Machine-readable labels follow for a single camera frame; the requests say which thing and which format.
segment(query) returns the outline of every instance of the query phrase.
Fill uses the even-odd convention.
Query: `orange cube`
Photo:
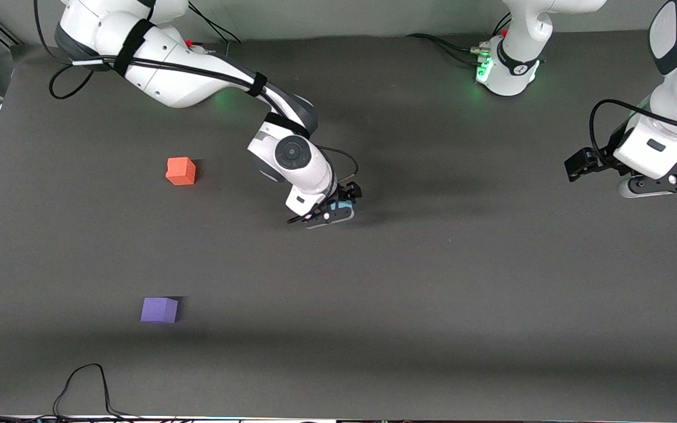
[[[166,179],[174,185],[195,183],[195,163],[189,157],[170,157],[166,162]]]

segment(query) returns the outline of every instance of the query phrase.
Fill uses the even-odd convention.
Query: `foam block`
[[[170,157],[166,162],[166,179],[174,185],[195,183],[195,163],[189,157]]]
[[[146,298],[140,321],[147,323],[174,323],[177,321],[177,300],[171,298]]]

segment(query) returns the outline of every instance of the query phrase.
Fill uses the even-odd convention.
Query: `black strap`
[[[521,76],[526,74],[526,72],[532,69],[532,66],[534,66],[535,63],[537,63],[538,57],[529,60],[529,62],[520,62],[508,56],[508,54],[505,53],[505,50],[503,50],[503,40],[500,40],[500,43],[498,43],[498,48],[496,50],[500,62],[502,64],[505,64],[505,67],[508,68],[508,70],[511,72],[511,75]]]
[[[255,80],[253,81],[250,90],[247,91],[247,94],[250,94],[253,97],[260,96],[260,94],[263,94],[263,88],[266,85],[266,82],[268,82],[266,75],[255,72]]]
[[[119,54],[116,56],[116,60],[113,63],[113,70],[116,70],[116,73],[124,76],[129,67],[130,60],[132,60],[132,57],[142,43],[145,42],[143,36],[152,27],[154,27],[154,24],[150,23],[148,19],[140,19],[135,26],[129,30],[127,38],[124,39],[122,50],[119,51]]]
[[[296,123],[293,120],[289,120],[283,117],[282,115],[277,115],[276,113],[273,112],[268,113],[268,115],[266,115],[266,122],[273,123],[274,125],[289,129],[289,131],[294,132],[299,136],[303,136],[306,137],[306,139],[310,139],[310,132],[308,132],[308,130],[305,129],[304,126]]]

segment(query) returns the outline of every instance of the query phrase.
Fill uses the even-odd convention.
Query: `cable connector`
[[[90,60],[73,60],[73,66],[95,66],[95,65],[104,65],[106,62],[104,59],[90,59]]]
[[[490,48],[489,46],[472,46],[470,48],[470,54],[475,56],[490,57]]]

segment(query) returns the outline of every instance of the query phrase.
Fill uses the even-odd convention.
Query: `purple cube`
[[[174,323],[177,320],[177,300],[146,298],[140,321],[147,323]]]

